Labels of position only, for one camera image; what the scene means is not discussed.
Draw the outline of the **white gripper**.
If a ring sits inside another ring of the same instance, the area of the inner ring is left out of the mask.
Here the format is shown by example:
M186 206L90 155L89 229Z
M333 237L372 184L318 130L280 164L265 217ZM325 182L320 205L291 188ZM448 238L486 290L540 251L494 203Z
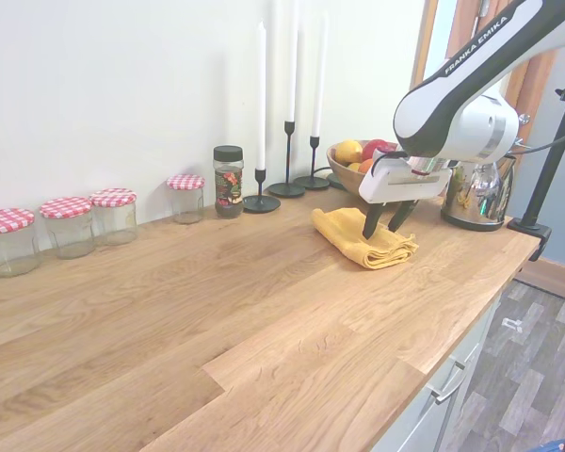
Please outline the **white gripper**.
M442 169L427 176L417 176L408 167L377 167L374 174L367 172L359 187L359 195L370 203L363 225L363 237L370 239L377 230L385 203L402 202L388 223L388 230L395 233L410 216L418 201L440 195L450 177L450 169Z

